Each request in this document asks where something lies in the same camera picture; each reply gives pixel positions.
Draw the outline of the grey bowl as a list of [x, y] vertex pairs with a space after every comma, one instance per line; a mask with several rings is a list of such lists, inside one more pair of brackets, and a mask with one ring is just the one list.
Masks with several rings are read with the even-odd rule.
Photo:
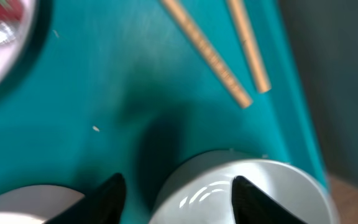
[[184, 162], [158, 193], [152, 224], [338, 224], [334, 203], [312, 176], [241, 152], [209, 151]]

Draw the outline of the wooden chopstick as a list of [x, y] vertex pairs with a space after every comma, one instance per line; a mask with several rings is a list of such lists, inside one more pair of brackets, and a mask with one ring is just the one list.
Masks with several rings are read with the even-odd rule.
[[161, 3], [173, 17], [180, 29], [195, 46], [219, 81], [235, 99], [241, 108], [252, 104], [252, 99], [232, 73], [223, 58], [218, 54], [203, 31], [188, 14], [187, 10], [176, 0], [161, 0]]
[[272, 86], [267, 75], [250, 17], [247, 13], [246, 5], [243, 0], [227, 0], [226, 2], [256, 88], [259, 93], [265, 93], [269, 91]]

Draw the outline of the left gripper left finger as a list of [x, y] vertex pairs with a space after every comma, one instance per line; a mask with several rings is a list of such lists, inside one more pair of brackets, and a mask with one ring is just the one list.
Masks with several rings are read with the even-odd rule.
[[45, 224], [118, 224], [126, 201], [126, 181], [116, 173], [72, 207]]

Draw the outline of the small pink plate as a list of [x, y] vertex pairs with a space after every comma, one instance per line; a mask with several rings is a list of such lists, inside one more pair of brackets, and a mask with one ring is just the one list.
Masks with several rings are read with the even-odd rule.
[[0, 195], [0, 224], [41, 224], [79, 202], [84, 195], [57, 185], [30, 185]]

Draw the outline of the red snack wrapper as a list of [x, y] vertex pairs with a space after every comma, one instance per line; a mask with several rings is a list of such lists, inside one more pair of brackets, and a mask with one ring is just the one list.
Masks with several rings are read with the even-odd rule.
[[20, 21], [24, 7], [20, 0], [0, 0], [0, 21]]

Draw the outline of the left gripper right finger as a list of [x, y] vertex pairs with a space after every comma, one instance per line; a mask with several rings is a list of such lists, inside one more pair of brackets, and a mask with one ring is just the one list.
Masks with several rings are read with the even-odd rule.
[[232, 180], [231, 203], [236, 224], [306, 224], [241, 175]]

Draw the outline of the large white plate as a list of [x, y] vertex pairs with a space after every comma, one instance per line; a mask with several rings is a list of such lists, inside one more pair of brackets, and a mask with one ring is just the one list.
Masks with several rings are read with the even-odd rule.
[[21, 22], [0, 22], [0, 83], [25, 52], [38, 20], [39, 1], [23, 0], [21, 4], [24, 7]]

